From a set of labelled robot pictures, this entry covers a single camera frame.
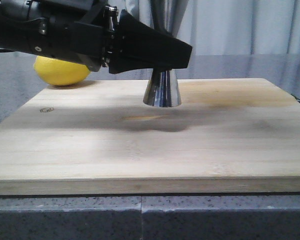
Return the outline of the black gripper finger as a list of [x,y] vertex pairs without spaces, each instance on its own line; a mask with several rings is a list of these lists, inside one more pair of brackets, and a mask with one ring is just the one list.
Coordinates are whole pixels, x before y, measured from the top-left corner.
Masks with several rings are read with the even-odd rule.
[[109,73],[160,68],[188,67],[192,46],[139,22],[126,10],[121,11],[114,34]]

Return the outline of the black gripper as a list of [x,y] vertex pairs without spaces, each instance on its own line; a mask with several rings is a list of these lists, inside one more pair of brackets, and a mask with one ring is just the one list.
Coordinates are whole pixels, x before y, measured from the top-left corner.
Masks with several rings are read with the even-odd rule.
[[37,20],[27,34],[31,52],[83,64],[92,72],[111,61],[119,10],[106,0],[31,0],[28,20]]

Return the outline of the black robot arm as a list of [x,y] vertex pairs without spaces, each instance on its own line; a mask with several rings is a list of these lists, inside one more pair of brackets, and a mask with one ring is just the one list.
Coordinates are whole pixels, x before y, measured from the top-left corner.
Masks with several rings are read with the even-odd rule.
[[111,74],[184,69],[192,52],[105,0],[0,0],[0,48]]

